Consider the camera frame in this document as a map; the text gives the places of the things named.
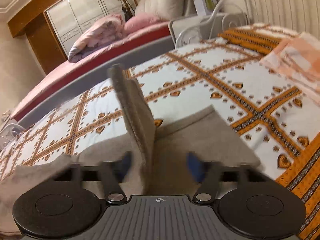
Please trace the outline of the pink pillow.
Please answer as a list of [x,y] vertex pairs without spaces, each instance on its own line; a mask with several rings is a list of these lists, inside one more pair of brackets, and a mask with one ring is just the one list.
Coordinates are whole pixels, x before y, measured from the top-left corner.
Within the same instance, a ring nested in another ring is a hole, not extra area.
[[141,13],[130,18],[124,24],[124,31],[126,34],[134,33],[140,29],[149,27],[151,25],[160,23],[162,20],[153,14]]

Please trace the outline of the large pink red bed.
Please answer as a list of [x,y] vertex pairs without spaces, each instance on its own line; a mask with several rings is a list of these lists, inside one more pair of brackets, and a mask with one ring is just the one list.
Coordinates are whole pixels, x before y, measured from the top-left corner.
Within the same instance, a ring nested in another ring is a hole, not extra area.
[[101,48],[77,63],[60,64],[37,84],[16,106],[10,119],[21,121],[39,104],[72,81],[104,63],[133,67],[174,48],[169,23],[162,22],[140,29],[122,41]]

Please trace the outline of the wooden coat rack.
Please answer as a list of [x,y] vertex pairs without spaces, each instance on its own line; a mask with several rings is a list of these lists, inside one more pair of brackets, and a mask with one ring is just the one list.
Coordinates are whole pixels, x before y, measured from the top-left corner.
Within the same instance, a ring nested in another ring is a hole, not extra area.
[[127,0],[120,0],[121,9],[124,13],[125,22],[134,16],[134,9]]

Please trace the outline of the beige cushioned headboard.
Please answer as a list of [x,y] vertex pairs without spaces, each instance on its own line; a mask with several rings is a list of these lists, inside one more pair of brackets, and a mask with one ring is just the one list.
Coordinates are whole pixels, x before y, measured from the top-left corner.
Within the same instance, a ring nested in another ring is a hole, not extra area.
[[140,0],[135,9],[135,15],[142,14],[170,21],[196,15],[196,9],[193,0]]

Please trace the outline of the orange white patterned bedsheet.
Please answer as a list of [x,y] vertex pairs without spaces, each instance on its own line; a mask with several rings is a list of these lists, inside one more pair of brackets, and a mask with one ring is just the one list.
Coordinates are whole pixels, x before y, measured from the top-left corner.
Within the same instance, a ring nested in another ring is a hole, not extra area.
[[[281,40],[301,34],[260,23],[237,29]],[[137,80],[156,127],[212,106],[258,157],[257,168],[304,203],[299,237],[319,239],[319,105],[291,80],[260,64],[265,56],[217,37],[174,49],[124,75]],[[125,133],[120,102],[106,79],[13,139],[1,151],[1,182],[20,165],[76,156]]]

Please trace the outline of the grey fleece pants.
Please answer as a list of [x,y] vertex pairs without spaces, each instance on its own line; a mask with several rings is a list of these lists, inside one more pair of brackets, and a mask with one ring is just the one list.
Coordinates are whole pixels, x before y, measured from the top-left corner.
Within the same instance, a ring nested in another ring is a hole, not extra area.
[[192,152],[204,161],[226,166],[258,167],[260,160],[221,119],[212,106],[161,127],[156,127],[136,79],[124,76],[114,66],[108,74],[120,102],[126,133],[89,146],[76,156],[62,154],[54,161],[36,166],[18,166],[1,182],[1,237],[18,239],[21,233],[12,216],[14,202],[28,190],[67,168],[81,163],[94,166],[118,161],[132,153],[132,164],[121,188],[132,194],[188,194],[198,186],[186,166]]

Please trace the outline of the folded pink quilt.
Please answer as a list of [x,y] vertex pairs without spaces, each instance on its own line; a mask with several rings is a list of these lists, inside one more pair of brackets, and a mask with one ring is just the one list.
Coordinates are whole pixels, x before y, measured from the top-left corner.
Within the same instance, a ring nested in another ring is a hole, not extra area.
[[68,53],[68,62],[76,63],[124,37],[124,20],[121,14],[107,15],[97,20],[74,42]]

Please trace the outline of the brown wooden door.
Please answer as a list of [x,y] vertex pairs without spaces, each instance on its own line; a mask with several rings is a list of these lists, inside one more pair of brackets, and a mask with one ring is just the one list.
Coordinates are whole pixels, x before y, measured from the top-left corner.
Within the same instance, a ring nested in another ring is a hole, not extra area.
[[25,34],[46,74],[49,74],[67,60],[67,56],[45,12],[28,23]]

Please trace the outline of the folded peach checkered cloth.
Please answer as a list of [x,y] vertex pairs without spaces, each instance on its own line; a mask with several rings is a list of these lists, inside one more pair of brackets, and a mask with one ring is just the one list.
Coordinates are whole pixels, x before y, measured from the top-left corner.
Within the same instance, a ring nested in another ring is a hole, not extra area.
[[313,35],[283,39],[260,64],[291,80],[319,105],[319,40]]

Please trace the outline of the white sliding-door wardrobe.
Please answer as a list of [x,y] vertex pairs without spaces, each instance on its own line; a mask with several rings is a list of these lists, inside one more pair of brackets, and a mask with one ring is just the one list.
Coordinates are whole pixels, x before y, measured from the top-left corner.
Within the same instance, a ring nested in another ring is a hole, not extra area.
[[[135,1],[127,1],[135,10]],[[109,14],[124,16],[120,0],[60,0],[47,9],[46,14],[66,55],[97,20]]]

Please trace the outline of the orange patterned pillow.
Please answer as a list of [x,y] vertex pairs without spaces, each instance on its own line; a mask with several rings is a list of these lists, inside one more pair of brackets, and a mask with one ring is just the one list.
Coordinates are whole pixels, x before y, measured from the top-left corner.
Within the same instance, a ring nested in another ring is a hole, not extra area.
[[281,42],[281,38],[259,34],[254,30],[236,28],[225,30],[217,36],[224,38],[231,44],[253,50],[263,55],[269,54]]

